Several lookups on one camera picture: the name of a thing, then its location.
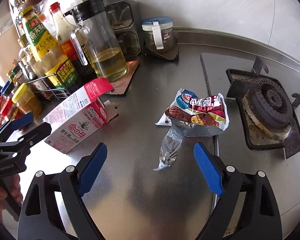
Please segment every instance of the yellow lid jar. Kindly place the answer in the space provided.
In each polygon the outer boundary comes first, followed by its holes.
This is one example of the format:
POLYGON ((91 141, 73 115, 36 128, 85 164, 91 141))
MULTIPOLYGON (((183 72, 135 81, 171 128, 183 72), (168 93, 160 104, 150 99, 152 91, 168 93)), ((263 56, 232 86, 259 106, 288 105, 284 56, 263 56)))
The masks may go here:
POLYGON ((15 92, 12 101, 24 114, 32 113, 34 119, 39 116, 42 110, 41 102, 25 83, 15 92))

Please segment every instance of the burner cap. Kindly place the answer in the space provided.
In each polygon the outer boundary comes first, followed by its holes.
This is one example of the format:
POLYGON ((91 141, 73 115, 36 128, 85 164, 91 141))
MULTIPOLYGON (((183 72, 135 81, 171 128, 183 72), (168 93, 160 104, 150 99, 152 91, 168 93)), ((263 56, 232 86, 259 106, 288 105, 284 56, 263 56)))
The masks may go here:
POLYGON ((253 114, 269 129, 286 127, 292 116, 292 105, 286 92, 268 78, 257 78, 255 82, 261 90, 250 89, 249 104, 253 114))

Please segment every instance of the white wall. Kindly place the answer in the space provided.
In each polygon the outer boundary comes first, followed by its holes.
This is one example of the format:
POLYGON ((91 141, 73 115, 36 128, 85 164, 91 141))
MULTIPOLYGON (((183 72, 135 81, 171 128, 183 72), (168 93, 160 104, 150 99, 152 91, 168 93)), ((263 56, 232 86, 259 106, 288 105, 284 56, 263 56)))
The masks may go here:
POLYGON ((175 27, 233 33, 269 44, 300 61, 297 0, 135 0, 143 18, 170 16, 175 27))

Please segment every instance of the snack wrapper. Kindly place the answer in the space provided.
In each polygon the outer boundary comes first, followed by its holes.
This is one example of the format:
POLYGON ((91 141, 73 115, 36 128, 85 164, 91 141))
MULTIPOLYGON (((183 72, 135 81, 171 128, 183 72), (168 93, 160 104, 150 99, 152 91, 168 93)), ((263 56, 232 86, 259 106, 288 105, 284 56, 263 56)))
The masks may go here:
POLYGON ((170 125, 164 137, 159 157, 160 170, 176 160, 184 136, 211 137, 222 133, 229 125, 223 95, 198 98, 195 93, 180 89, 175 100, 156 125, 170 125))

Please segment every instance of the white handle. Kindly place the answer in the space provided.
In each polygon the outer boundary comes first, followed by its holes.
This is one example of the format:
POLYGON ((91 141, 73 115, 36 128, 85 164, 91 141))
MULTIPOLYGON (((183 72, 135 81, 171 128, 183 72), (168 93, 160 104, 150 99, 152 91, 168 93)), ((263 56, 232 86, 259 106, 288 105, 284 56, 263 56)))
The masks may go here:
POLYGON ((157 47, 157 49, 163 49, 161 29, 158 21, 153 22, 152 32, 155 46, 157 47))

